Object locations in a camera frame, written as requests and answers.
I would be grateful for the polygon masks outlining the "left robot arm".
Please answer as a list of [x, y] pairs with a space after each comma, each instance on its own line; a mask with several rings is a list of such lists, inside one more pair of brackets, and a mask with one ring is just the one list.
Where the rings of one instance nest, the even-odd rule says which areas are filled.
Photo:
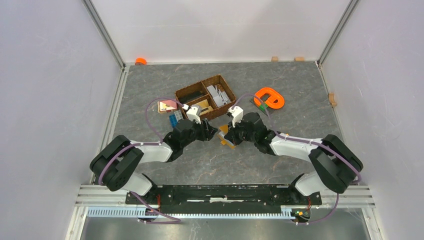
[[134, 192], [145, 204], [151, 204], [157, 198], [157, 190], [145, 174], [136, 173], [138, 165], [172, 162], [189, 144], [210, 141], [217, 132], [207, 119], [199, 123], [182, 119], [162, 142], [139, 142], [118, 135], [91, 161], [89, 168], [98, 185], [112, 192], [121, 189]]

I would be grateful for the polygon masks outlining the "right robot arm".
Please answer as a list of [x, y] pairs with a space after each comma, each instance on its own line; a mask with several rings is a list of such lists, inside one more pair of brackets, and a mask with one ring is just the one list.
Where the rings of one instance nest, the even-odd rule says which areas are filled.
[[302, 204], [310, 195], [323, 190], [342, 194], [360, 179], [363, 163], [336, 135], [294, 137], [268, 129], [256, 112], [229, 110], [228, 115], [232, 120], [223, 138], [231, 146], [251, 142], [263, 154], [293, 157], [312, 164], [314, 170], [298, 176], [288, 191], [295, 204]]

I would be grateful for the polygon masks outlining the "gold VIP cards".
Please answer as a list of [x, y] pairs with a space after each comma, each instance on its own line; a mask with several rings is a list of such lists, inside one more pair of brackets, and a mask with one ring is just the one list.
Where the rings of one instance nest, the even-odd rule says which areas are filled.
[[201, 108], [201, 116], [214, 110], [207, 99], [199, 101], [197, 105]]

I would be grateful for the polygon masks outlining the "black cards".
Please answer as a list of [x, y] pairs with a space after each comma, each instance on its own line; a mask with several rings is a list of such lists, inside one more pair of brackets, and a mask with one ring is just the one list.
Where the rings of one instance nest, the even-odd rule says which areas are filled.
[[194, 91], [187, 95], [181, 96], [178, 99], [179, 102], [181, 102], [182, 104], [187, 104], [188, 102], [196, 100], [202, 96], [204, 96], [204, 93], [202, 91]]

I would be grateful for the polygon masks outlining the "silver cards pile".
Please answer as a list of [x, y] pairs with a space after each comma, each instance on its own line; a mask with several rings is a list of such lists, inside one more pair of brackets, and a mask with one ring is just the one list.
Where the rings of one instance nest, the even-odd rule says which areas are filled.
[[209, 85], [206, 89], [217, 107], [222, 107], [231, 102], [227, 93], [220, 90], [217, 85]]

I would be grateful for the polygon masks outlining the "pink card box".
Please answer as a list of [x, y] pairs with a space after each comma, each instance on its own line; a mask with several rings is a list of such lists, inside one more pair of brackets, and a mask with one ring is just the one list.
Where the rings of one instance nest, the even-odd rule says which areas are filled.
[[173, 100], [160, 100], [157, 102], [157, 111], [160, 114], [171, 113], [178, 110], [178, 104]]

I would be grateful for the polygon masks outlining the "green toy brick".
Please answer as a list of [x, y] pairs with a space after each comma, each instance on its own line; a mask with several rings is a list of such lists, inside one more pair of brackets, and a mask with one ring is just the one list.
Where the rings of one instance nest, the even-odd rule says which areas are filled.
[[265, 112], [265, 111], [267, 111], [267, 110], [268, 110], [269, 106], [268, 106], [266, 103], [263, 103], [263, 104], [261, 104], [258, 108], [259, 108], [261, 111]]

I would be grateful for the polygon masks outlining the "blue toy brick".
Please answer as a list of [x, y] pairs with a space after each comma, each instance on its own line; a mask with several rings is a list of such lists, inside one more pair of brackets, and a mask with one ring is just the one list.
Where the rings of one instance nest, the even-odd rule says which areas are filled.
[[168, 118], [169, 118], [171, 127], [174, 128], [178, 124], [178, 122], [182, 120], [184, 117], [180, 110], [176, 110], [172, 114], [170, 114]]

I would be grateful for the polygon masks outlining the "brown woven basket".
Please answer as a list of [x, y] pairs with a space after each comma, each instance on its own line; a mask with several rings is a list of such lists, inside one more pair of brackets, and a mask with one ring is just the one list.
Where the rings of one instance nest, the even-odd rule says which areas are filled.
[[[208, 90], [206, 89], [206, 87], [208, 87], [208, 86], [215, 86], [215, 85], [217, 85], [218, 88], [221, 91], [226, 92], [226, 94], [228, 95], [228, 97], [230, 99], [229, 104], [223, 105], [221, 107], [216, 106], [215, 102], [211, 98], [211, 95], [209, 94]], [[234, 92], [230, 88], [230, 86], [228, 85], [227, 81], [220, 74], [214, 75], [212, 77], [209, 77], [207, 79], [201, 80], [199, 82], [193, 83], [189, 86], [186, 86], [186, 87], [183, 87], [183, 88], [177, 90], [175, 92], [175, 98], [179, 101], [179, 97], [185, 96], [185, 95], [192, 93], [192, 92], [195, 92], [195, 91], [203, 92], [204, 96], [188, 102], [187, 105], [189, 105], [189, 106], [196, 105], [200, 101], [208, 100], [209, 104], [213, 108], [213, 111], [208, 112], [204, 115], [201, 115], [200, 116], [201, 119], [206, 118], [208, 120], [213, 120], [213, 119], [216, 119], [216, 118], [218, 118], [222, 115], [225, 115], [227, 110], [235, 104], [236, 99], [237, 99], [236, 95], [234, 94]]]

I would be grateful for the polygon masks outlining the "orange tape roll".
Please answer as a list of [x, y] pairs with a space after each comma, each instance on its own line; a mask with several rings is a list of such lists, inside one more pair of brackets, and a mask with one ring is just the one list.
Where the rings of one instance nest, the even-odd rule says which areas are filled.
[[147, 64], [147, 61], [144, 58], [142, 58], [142, 57], [138, 57], [138, 58], [135, 59], [134, 64], [136, 66], [138, 66], [138, 65], [146, 65]]

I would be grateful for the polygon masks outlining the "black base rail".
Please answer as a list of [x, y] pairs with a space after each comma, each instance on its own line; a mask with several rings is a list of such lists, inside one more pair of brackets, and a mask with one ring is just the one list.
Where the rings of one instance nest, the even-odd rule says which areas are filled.
[[164, 184], [142, 199], [164, 214], [277, 214], [282, 206], [322, 204], [319, 192], [303, 196], [287, 184]]

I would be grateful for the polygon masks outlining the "wooden clip on wall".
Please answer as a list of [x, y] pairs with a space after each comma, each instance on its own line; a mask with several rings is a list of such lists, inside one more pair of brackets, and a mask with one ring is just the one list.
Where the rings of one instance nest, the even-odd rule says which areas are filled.
[[338, 103], [336, 101], [336, 98], [335, 98], [335, 94], [333, 92], [330, 92], [328, 94], [328, 100], [329, 100], [330, 106], [332, 108], [334, 108], [334, 107], [336, 107], [338, 105]]

